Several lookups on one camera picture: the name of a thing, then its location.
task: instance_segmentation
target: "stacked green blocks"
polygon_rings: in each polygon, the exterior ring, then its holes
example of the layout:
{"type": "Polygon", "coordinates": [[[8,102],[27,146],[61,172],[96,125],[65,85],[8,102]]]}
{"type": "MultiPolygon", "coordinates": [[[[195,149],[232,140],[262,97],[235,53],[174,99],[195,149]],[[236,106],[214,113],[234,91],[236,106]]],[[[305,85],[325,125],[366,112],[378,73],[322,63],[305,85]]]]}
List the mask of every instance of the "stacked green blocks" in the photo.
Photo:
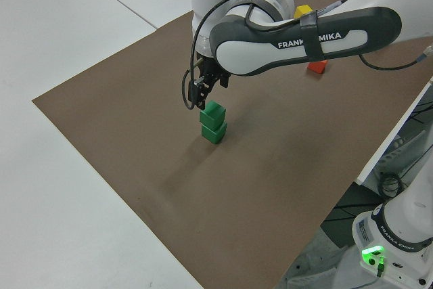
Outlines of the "stacked green blocks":
{"type": "Polygon", "coordinates": [[[225,119],[225,108],[214,101],[206,104],[206,108],[200,112],[202,123],[202,136],[210,142],[217,144],[225,135],[227,123],[225,119]]]}

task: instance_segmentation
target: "red block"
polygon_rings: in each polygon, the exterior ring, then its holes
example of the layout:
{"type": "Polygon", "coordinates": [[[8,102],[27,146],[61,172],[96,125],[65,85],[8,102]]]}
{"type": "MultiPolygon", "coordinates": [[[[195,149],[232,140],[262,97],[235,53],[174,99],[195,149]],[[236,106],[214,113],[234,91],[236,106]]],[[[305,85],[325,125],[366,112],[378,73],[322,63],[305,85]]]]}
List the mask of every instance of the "red block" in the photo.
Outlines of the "red block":
{"type": "Polygon", "coordinates": [[[327,64],[327,60],[310,62],[307,69],[312,70],[314,72],[317,72],[318,74],[323,74],[323,71],[325,70],[326,64],[327,64]]]}

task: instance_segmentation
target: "orange block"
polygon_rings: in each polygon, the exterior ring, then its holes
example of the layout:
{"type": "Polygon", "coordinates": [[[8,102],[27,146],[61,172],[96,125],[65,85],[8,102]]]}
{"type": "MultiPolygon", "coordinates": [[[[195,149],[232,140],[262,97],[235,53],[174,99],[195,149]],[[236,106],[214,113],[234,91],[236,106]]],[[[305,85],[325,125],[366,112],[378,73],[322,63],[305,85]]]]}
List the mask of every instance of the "orange block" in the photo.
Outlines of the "orange block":
{"type": "Polygon", "coordinates": [[[314,72],[317,72],[318,74],[323,74],[323,71],[325,70],[326,64],[327,64],[327,60],[310,62],[307,69],[312,70],[314,72]]]}

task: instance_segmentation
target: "yellow cube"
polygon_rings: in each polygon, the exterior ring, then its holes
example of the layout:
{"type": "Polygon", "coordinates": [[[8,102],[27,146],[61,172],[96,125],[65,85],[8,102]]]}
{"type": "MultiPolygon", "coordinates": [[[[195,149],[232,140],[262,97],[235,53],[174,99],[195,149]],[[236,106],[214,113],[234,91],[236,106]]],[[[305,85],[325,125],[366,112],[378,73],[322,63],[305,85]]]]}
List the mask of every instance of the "yellow cube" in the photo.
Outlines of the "yellow cube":
{"type": "Polygon", "coordinates": [[[305,15],[305,14],[312,12],[312,11],[313,10],[308,5],[298,6],[295,10],[295,14],[293,15],[293,18],[297,19],[297,18],[301,17],[302,15],[305,15]]]}

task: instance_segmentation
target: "green cube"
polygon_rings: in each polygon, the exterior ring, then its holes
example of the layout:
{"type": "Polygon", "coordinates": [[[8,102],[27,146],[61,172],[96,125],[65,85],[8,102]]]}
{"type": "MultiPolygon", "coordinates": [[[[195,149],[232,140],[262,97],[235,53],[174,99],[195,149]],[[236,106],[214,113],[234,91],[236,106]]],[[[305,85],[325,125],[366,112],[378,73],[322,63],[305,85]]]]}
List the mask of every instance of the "green cube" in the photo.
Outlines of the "green cube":
{"type": "Polygon", "coordinates": [[[226,130],[227,130],[226,122],[223,122],[221,126],[215,131],[210,130],[205,125],[202,125],[202,136],[216,145],[224,137],[226,130]]]}
{"type": "Polygon", "coordinates": [[[210,129],[216,131],[225,119],[225,108],[214,101],[206,104],[206,108],[200,112],[200,122],[210,129]]]}

